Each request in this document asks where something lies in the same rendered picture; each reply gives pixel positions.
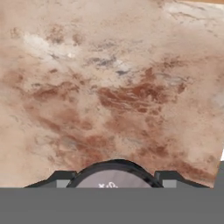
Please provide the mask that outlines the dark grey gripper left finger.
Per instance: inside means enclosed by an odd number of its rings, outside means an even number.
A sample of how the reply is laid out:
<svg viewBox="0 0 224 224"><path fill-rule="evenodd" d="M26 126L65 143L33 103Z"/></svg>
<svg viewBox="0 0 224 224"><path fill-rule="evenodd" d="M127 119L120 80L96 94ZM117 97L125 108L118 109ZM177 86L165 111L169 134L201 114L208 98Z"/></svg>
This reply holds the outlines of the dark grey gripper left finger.
<svg viewBox="0 0 224 224"><path fill-rule="evenodd" d="M77 176L76 171L55 171L49 178L37 183L28 185L32 187L66 188L68 184Z"/></svg>

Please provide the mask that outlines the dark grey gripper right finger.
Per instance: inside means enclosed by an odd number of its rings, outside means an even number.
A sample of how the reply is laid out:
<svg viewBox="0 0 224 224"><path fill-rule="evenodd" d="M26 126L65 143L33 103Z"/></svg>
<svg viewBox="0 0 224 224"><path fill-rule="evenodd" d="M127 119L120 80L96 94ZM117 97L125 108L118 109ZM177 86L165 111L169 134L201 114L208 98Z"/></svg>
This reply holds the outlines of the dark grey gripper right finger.
<svg viewBox="0 0 224 224"><path fill-rule="evenodd" d="M177 171L155 171L154 177L164 188L207 188L206 185L185 179Z"/></svg>

